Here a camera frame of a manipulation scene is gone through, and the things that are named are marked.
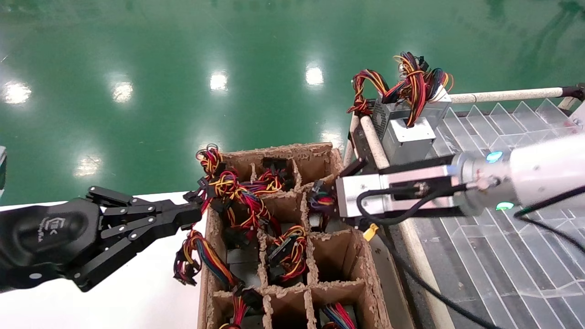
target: black wire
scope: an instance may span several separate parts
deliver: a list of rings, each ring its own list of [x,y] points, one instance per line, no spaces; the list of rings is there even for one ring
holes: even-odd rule
[[[528,222],[532,225],[536,225],[540,228],[544,228],[549,230],[550,232],[553,232],[554,234],[558,235],[559,237],[563,238],[565,241],[567,241],[568,243],[572,244],[573,246],[575,246],[580,252],[582,252],[585,255],[585,248],[579,243],[577,242],[577,240],[573,239],[572,237],[568,236],[568,234],[565,234],[559,230],[557,230],[556,228],[552,228],[544,223],[541,222],[537,222],[535,220],[532,220],[524,215],[532,213],[536,210],[542,209],[544,207],[548,207],[550,205],[553,205],[555,203],[559,203],[561,201],[567,200],[568,198],[572,198],[574,196],[578,196],[579,194],[583,194],[585,193],[585,186],[581,186],[578,187],[576,189],[564,192],[559,194],[558,196],[554,196],[552,198],[537,202],[533,205],[529,205],[519,211],[517,211],[514,214],[514,218],[521,220],[521,221],[525,221]]]
[[[422,207],[425,203],[433,200],[434,198],[438,198],[438,197],[445,196],[445,195],[452,195],[453,193],[455,193],[457,191],[465,191],[466,186],[464,184],[462,184],[462,185],[453,186],[450,189],[436,190],[433,193],[428,194],[426,197],[420,199],[416,204],[414,204],[412,206],[412,208],[410,208],[409,210],[406,210],[401,216],[396,217],[396,218],[392,218],[390,220],[381,220],[381,219],[369,214],[362,206],[363,199],[365,199],[367,197],[378,196],[378,195],[382,195],[382,194],[403,193],[406,190],[412,190],[412,189],[409,189],[409,188],[389,188],[389,189],[384,189],[384,190],[366,191],[364,193],[361,193],[357,197],[357,200],[356,200],[357,207],[366,219],[368,219],[376,224],[388,225],[388,222],[389,222],[389,223],[392,223],[390,225],[394,225],[394,224],[398,224],[398,223],[406,220],[409,217],[412,217],[420,207]],[[529,214],[529,213],[536,211],[538,209],[548,207],[552,204],[561,202],[563,200],[566,200],[566,199],[574,197],[574,196],[578,196],[579,194],[583,194],[583,193],[585,193],[585,186],[578,187],[576,189],[562,193],[558,196],[555,196],[555,197],[549,198],[547,200],[543,200],[541,202],[538,202],[536,204],[530,205],[528,207],[525,207],[524,209],[516,212],[514,214],[514,217],[521,220],[521,221],[528,222],[530,224],[536,225],[537,227],[544,228],[544,229],[549,230],[550,232],[553,232],[554,234],[560,236],[561,238],[563,238],[567,242],[571,243],[573,246],[575,246],[579,251],[581,251],[585,255],[585,248],[582,245],[580,245],[572,237],[570,237],[567,234],[565,234],[565,233],[563,233],[555,228],[552,228],[546,224],[534,221],[528,217],[524,217],[525,214]],[[501,327],[498,327],[497,325],[495,325],[493,323],[490,323],[486,320],[483,320],[482,318],[480,318],[478,316],[475,316],[474,314],[467,311],[466,309],[458,306],[455,302],[453,302],[451,299],[447,298],[442,293],[435,290],[427,282],[425,282],[420,276],[418,276],[418,274],[416,274],[415,271],[410,268],[410,266],[406,263],[406,261],[403,260],[402,257],[400,257],[400,255],[398,254],[398,251],[394,248],[394,246],[392,246],[392,244],[390,243],[388,238],[386,238],[383,234],[379,234],[379,232],[378,232],[378,236],[380,237],[380,239],[382,240],[382,242],[384,243],[386,248],[388,248],[388,251],[390,252],[390,254],[392,254],[392,257],[398,263],[398,265],[400,265],[404,269],[404,271],[414,280],[414,282],[416,282],[421,287],[423,287],[431,295],[435,296],[438,300],[442,301],[445,305],[449,306],[452,310],[454,310],[457,313],[461,314],[462,316],[466,317],[470,321],[481,325],[484,328],[502,329]]]
[[[451,196],[455,192],[465,191],[466,189],[467,189],[466,185],[461,184],[461,185],[449,187],[449,188],[444,189],[444,190],[435,190],[435,191],[429,193],[427,196],[421,198],[417,203],[415,203],[409,210],[406,210],[402,215],[395,217],[395,218],[381,219],[381,218],[378,218],[378,217],[368,213],[366,211],[366,209],[363,207],[362,201],[367,197],[379,196],[379,195],[383,195],[383,194],[404,193],[405,191],[413,191],[413,190],[418,191],[418,189],[412,188],[412,187],[407,187],[407,188],[405,188],[405,187],[390,187],[389,189],[384,189],[384,190],[365,191],[364,193],[361,193],[359,196],[357,196],[356,202],[357,202],[357,208],[360,210],[360,213],[367,220],[369,220],[375,224],[378,224],[378,225],[396,225],[396,224],[399,224],[399,223],[409,219],[410,217],[414,216],[416,214],[416,212],[425,203],[432,201],[438,197]]]
[[[379,234],[379,233],[378,233],[378,236],[380,237],[380,239],[382,239],[382,242],[384,243],[386,248],[388,248],[388,251],[390,252],[390,254],[392,254],[392,257],[398,263],[398,265],[400,265],[400,267],[402,267],[402,269],[404,269],[404,271],[414,280],[414,282],[418,283],[426,291],[430,292],[431,295],[435,296],[438,300],[442,301],[445,305],[449,306],[455,312],[463,315],[464,317],[468,318],[470,321],[473,321],[486,329],[502,329],[501,327],[498,327],[497,325],[474,315],[473,313],[469,312],[468,310],[464,309],[463,307],[457,305],[451,299],[445,297],[445,295],[443,295],[442,293],[436,291],[427,282],[425,282],[420,276],[418,276],[418,274],[416,274],[414,272],[414,270],[412,270],[410,268],[410,266],[406,263],[406,261],[402,257],[400,257],[400,255],[398,254],[398,251],[396,249],[394,249],[394,246],[392,246],[392,244],[390,243],[388,238],[386,238],[383,234]]]
[[[578,196],[579,194],[583,194],[583,193],[585,193],[585,186],[578,187],[576,189],[561,193],[558,196],[554,196],[552,198],[537,202],[533,205],[529,205],[529,206],[523,208],[522,210],[516,212],[514,214],[514,217],[518,218],[522,215],[529,214],[533,211],[542,209],[544,207],[548,207],[550,205],[553,205],[555,203],[559,203],[561,201],[567,200],[568,198],[572,198],[574,196]]]

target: wire bundle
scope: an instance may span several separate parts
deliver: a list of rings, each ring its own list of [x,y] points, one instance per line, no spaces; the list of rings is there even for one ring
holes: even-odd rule
[[[203,237],[203,235],[194,229],[189,232],[187,239],[183,241],[183,257],[175,260],[175,275],[181,278],[182,282],[191,283],[192,278],[188,273],[192,273],[193,267],[199,268],[199,264],[193,259],[193,253],[197,252],[201,262],[205,263],[219,281],[229,289],[238,286],[240,279],[229,271],[225,263],[219,258],[217,252]]]
[[[315,193],[309,199],[309,205],[311,209],[319,211],[320,213],[328,213],[331,206],[335,204],[335,199],[325,191]]]
[[[374,70],[360,71],[360,73],[353,76],[352,84],[356,96],[353,100],[353,106],[349,108],[347,113],[358,112],[371,115],[371,110],[368,109],[366,99],[363,96],[365,80],[369,80],[380,94],[385,94],[388,90],[388,84],[378,72]]]
[[[270,224],[273,232],[276,235],[281,234],[281,229],[278,221],[264,205],[264,201],[260,199],[255,193],[249,191],[238,182],[238,177],[234,172],[225,171],[221,173],[218,178],[209,183],[209,186],[214,189],[214,192],[219,198],[229,198],[244,205],[248,211],[248,218],[242,223],[236,223],[235,214],[231,207],[228,208],[228,218],[231,227],[239,227],[245,230],[253,230],[253,228],[260,228],[263,225]],[[210,201],[202,207],[205,211]]]
[[[323,329],[356,329],[352,319],[349,318],[349,314],[343,309],[340,303],[327,304],[323,308],[323,313],[333,321],[332,323],[325,324]]]
[[[233,295],[233,321],[232,323],[226,323],[222,325],[219,329],[241,329],[242,320],[248,312],[250,307],[244,303],[244,300],[241,297],[236,297]]]
[[[240,185],[256,195],[275,193],[283,188],[283,181],[279,173],[280,171],[273,173],[272,170],[267,169],[257,180],[245,181]]]
[[[307,268],[307,264],[305,263],[307,233],[302,226],[292,226],[284,234],[276,238],[273,243],[280,246],[287,238],[294,236],[296,237],[296,240],[291,253],[280,261],[280,265],[282,265],[285,270],[285,274],[280,278],[283,282],[302,275]]]
[[[195,158],[203,167],[208,180],[214,176],[219,164],[223,162],[223,156],[216,144],[207,144],[205,149],[197,151]]]
[[[362,96],[363,83],[365,80],[372,82],[376,90],[382,95],[382,103],[401,103],[406,101],[411,111],[407,120],[407,127],[413,127],[427,102],[438,100],[443,95],[438,93],[439,87],[447,86],[449,81],[453,82],[453,77],[441,70],[435,68],[428,70],[428,64],[424,62],[423,57],[415,57],[410,52],[402,52],[399,56],[394,56],[398,62],[398,69],[401,71],[401,80],[392,88],[389,88],[384,78],[373,70],[362,70],[353,77],[353,89],[356,92],[353,106],[347,111],[359,112],[364,115],[371,115],[368,109],[367,101]]]

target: green light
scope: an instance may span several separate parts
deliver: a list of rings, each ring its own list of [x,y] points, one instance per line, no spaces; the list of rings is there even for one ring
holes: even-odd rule
[[[496,210],[508,210],[514,208],[514,204],[512,202],[500,202],[495,207]]]

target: power supply fan grille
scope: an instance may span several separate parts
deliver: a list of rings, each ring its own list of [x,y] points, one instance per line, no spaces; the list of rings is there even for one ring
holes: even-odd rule
[[[374,104],[372,119],[378,138],[382,138],[382,136],[384,136],[384,131],[386,130],[386,125],[388,124],[388,115],[384,111],[380,100],[377,100]]]

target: silver power supply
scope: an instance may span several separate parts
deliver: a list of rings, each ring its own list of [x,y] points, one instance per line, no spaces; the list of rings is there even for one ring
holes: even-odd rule
[[[412,128],[405,123],[410,113],[408,104],[382,104],[381,97],[376,100],[372,123],[390,165],[422,160],[431,150],[435,130],[451,104],[451,97],[442,86],[437,93],[441,97],[425,104]]]

